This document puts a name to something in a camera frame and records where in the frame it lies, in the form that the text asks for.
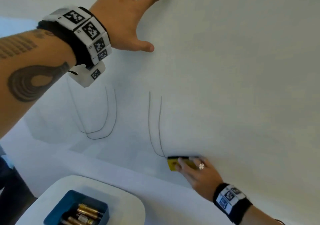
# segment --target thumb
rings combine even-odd
[[[140,41],[140,40],[135,41],[134,48],[137,51],[141,50],[141,51],[150,52],[150,53],[154,51],[153,44],[147,41]]]

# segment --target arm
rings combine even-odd
[[[206,158],[190,158],[198,167],[201,163],[205,165],[202,170],[194,170],[182,159],[178,159],[178,170],[191,184],[192,188],[203,198],[213,201],[213,195],[217,187],[223,183],[221,176],[214,166]],[[240,225],[279,225],[280,223],[260,211],[255,206],[250,206],[246,211]]]
[[[157,1],[97,0],[90,11],[106,27],[113,48],[153,52],[151,43],[138,40],[136,29],[143,14]],[[75,64],[70,46],[49,31],[1,38],[0,138]]]

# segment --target white wall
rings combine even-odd
[[[0,2],[0,15],[38,20],[61,5],[89,7],[94,0]],[[5,147],[14,143],[11,154],[19,157],[21,140],[37,147],[30,147],[40,156],[37,164],[32,164],[34,154],[26,152],[21,169],[59,160],[53,173],[41,170],[45,176],[69,174],[65,167],[80,172],[77,162],[62,162],[64,157],[94,162],[95,168],[112,163],[187,186],[150,146],[146,114],[151,91],[163,97],[161,133],[167,155],[209,156],[226,181],[266,212],[316,223],[319,5],[320,0],[163,0],[138,28],[140,38],[150,40],[155,52],[114,50],[97,83],[112,85],[119,93],[119,115],[109,138],[90,141],[78,132],[65,114],[66,105],[54,101],[67,96],[62,78],[33,108],[41,114],[28,113],[28,131],[6,137]],[[40,121],[47,126],[34,130]],[[34,192],[50,183],[25,173]]]

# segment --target white surface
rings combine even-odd
[[[0,0],[5,5],[0,14],[36,20],[64,4],[89,7],[94,1]],[[55,101],[67,98],[62,78],[44,96],[52,101],[43,119],[47,126],[32,136],[9,133],[2,140],[6,152],[16,162],[22,145],[36,150],[51,143],[37,151],[46,157],[37,165],[52,164],[48,157],[54,152],[66,158],[80,153],[81,160],[87,156],[187,186],[150,145],[151,91],[163,97],[160,128],[166,155],[206,155],[227,182],[264,211],[318,223],[319,10],[320,0],[163,0],[138,27],[140,39],[150,40],[155,52],[114,50],[101,83],[95,83],[112,85],[118,93],[110,137],[91,141],[77,132],[64,101]],[[34,122],[43,118],[30,117]],[[27,153],[19,163],[29,170],[35,154]],[[63,175],[63,165],[57,175]],[[28,170],[27,183],[40,191],[46,185],[37,184],[39,178]]]
[[[142,225],[145,210],[142,202],[134,195],[116,187],[81,176],[67,176],[48,188],[21,216],[16,225],[42,225],[44,219],[69,191],[108,204],[110,219],[108,225]]]

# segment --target blue container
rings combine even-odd
[[[61,220],[61,216],[66,211],[77,207],[78,204],[86,204],[93,209],[103,212],[103,216],[99,225],[106,225],[109,221],[109,208],[108,205],[102,201],[98,201],[89,196],[76,192],[74,190],[69,190],[64,197],[59,201],[59,203],[54,207],[54,209],[45,218],[43,223],[45,225],[58,225]]]

